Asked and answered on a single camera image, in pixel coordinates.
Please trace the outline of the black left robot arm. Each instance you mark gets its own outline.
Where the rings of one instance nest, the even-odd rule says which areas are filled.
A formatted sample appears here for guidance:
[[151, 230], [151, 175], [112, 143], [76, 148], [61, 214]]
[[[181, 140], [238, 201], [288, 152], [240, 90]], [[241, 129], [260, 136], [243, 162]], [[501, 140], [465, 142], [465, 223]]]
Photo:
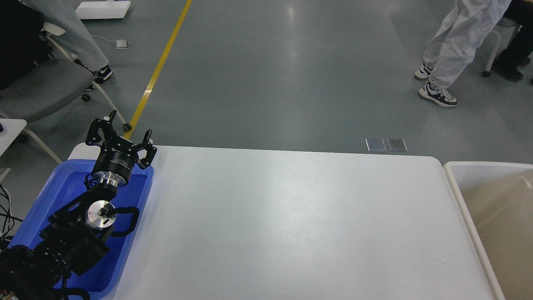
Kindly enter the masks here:
[[85, 176], [85, 191], [48, 216], [35, 247], [12, 243], [1, 252], [2, 300], [89, 300], [86, 289], [69, 288], [68, 280], [84, 275], [110, 253], [109, 238], [135, 231], [141, 208], [112, 202], [130, 183], [135, 167], [151, 167], [157, 148], [150, 129], [138, 144], [118, 135], [112, 125], [116, 114], [113, 110], [96, 118], [89, 127], [85, 143], [100, 152]]

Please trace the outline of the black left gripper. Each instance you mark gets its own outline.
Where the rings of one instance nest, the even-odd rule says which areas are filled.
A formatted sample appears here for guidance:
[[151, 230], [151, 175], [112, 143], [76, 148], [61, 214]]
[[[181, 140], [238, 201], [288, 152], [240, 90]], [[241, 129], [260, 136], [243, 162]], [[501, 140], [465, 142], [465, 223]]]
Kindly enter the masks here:
[[139, 144], [132, 142], [111, 142], [119, 137], [112, 122], [117, 114], [112, 110], [109, 116], [96, 118], [90, 124], [85, 144], [100, 147], [100, 153], [92, 169], [91, 176], [103, 182], [109, 179], [115, 186], [126, 186], [131, 179], [135, 163], [139, 169], [145, 170], [152, 165], [157, 148], [153, 145], [152, 130], [147, 130]]

